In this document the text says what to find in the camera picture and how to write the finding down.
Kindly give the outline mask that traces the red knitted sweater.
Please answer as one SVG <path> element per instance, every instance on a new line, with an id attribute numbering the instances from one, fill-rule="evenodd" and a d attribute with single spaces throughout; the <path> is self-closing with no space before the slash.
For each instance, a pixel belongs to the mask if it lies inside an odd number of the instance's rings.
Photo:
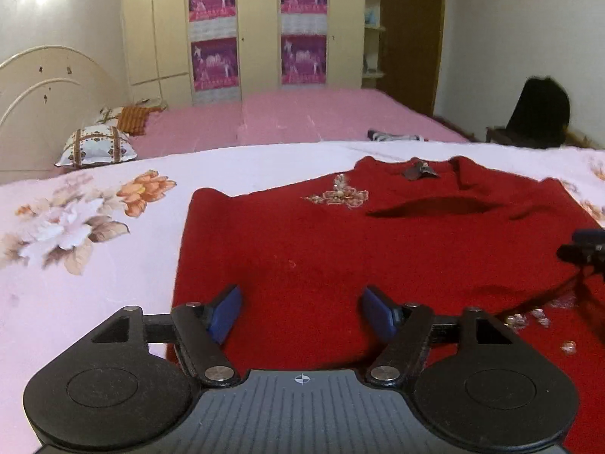
<path id="1" fill-rule="evenodd" d="M 212 300 L 235 284 L 241 315 L 226 354 L 241 371 L 321 369 L 379 350 L 359 299 L 373 285 L 439 315 L 476 306 L 502 318 L 541 308 L 522 337 L 579 390 L 567 437 L 604 449 L 604 285 L 557 249 L 595 221 L 557 179 L 464 157 L 410 179 L 410 163 L 366 157 L 349 172 L 229 197 L 194 192 L 173 301 Z"/>

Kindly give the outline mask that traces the black chair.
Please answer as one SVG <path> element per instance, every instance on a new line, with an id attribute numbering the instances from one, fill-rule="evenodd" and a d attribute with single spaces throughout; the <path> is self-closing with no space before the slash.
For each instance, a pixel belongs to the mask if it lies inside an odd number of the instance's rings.
<path id="1" fill-rule="evenodd" d="M 487 143 L 530 149 L 565 143 L 571 116 L 569 96 L 551 77 L 530 77 L 504 127 L 488 127 Z"/>

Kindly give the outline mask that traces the white floral bed sheet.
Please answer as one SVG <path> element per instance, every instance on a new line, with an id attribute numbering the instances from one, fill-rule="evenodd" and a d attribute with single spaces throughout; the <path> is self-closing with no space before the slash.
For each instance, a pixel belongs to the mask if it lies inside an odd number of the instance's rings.
<path id="1" fill-rule="evenodd" d="M 39 447 L 23 412 L 23 390 L 46 364 L 127 305 L 164 314 L 173 301 L 180 248 L 194 192 L 229 197 L 280 189 L 351 171 L 370 157 L 410 163 L 410 179 L 464 157 L 491 170 L 557 179 L 601 227 L 604 155 L 493 143 L 328 141 L 237 146 L 97 167 L 1 189 L 1 449 Z M 513 315 L 522 336 L 541 308 Z"/>

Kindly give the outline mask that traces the striped folded cloth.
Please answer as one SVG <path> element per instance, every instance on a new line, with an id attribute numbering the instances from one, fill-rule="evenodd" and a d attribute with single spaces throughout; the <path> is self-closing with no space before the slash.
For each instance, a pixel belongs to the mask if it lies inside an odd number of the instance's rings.
<path id="1" fill-rule="evenodd" d="M 425 138 L 417 134 L 393 134 L 370 129 L 367 137 L 371 141 L 425 141 Z"/>

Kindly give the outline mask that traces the white patterned pillow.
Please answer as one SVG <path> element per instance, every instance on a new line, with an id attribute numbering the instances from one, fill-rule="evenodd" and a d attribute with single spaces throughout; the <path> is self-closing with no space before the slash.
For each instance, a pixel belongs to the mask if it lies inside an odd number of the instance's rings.
<path id="1" fill-rule="evenodd" d="M 56 167 L 80 169 L 113 165 L 137 158 L 127 133 L 116 126 L 99 124 L 79 128 L 67 139 Z"/>

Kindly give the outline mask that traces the brown wooden door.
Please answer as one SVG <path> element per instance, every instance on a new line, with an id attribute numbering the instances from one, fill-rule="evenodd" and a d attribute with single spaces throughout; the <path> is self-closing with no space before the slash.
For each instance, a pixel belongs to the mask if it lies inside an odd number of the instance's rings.
<path id="1" fill-rule="evenodd" d="M 445 0 L 380 0 L 377 88 L 403 106 L 431 116 L 436 101 Z"/>

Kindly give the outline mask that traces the orange checked pillow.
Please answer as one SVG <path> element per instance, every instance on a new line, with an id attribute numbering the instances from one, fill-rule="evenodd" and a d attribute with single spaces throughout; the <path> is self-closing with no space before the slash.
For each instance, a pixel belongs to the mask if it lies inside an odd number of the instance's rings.
<path id="1" fill-rule="evenodd" d="M 140 106 L 128 106 L 121 110 L 117 117 L 117 128 L 129 135 L 140 136 L 146 133 L 147 121 L 150 115 L 161 113 L 161 107 L 146 108 Z"/>

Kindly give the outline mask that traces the pink mattress cover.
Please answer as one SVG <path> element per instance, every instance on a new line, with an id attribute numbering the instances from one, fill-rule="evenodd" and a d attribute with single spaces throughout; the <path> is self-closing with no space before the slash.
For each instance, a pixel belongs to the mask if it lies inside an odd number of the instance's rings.
<path id="1" fill-rule="evenodd" d="M 140 159 L 228 146 L 366 140 L 369 130 L 427 141 L 467 139 L 374 89 L 297 89 L 153 113 L 131 143 Z"/>

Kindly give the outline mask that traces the cream headboard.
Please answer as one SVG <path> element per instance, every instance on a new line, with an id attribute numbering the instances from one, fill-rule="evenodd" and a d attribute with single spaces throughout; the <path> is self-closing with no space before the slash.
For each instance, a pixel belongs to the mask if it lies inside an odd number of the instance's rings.
<path id="1" fill-rule="evenodd" d="M 127 101 L 116 79 L 73 48 L 38 46 L 2 62 L 1 182 L 55 176 L 71 133 Z"/>

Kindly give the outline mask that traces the lower left purple poster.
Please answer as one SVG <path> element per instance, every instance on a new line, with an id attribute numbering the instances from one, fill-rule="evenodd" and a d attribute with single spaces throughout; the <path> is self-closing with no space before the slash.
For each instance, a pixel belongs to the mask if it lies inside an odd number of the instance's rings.
<path id="1" fill-rule="evenodd" d="M 191 52 L 194 91 L 239 85 L 235 37 L 193 42 Z"/>

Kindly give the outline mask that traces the lower right purple poster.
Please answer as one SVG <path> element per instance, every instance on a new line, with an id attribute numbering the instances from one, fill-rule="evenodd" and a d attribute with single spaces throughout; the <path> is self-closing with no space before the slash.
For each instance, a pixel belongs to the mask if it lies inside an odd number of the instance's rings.
<path id="1" fill-rule="evenodd" d="M 326 83 L 326 36 L 281 36 L 281 83 L 284 86 Z"/>

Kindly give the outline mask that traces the cream wardrobe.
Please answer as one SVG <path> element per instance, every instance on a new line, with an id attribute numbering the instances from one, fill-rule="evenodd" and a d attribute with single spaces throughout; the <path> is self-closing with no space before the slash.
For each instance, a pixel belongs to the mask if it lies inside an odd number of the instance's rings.
<path id="1" fill-rule="evenodd" d="M 328 0 L 326 14 L 283 14 L 281 0 L 236 0 L 235 17 L 189 22 L 189 0 L 122 0 L 130 94 L 171 108 L 241 101 L 281 88 L 361 87 L 366 0 Z M 326 36 L 326 83 L 281 83 L 281 36 Z M 239 85 L 194 91 L 191 44 L 235 37 Z"/>

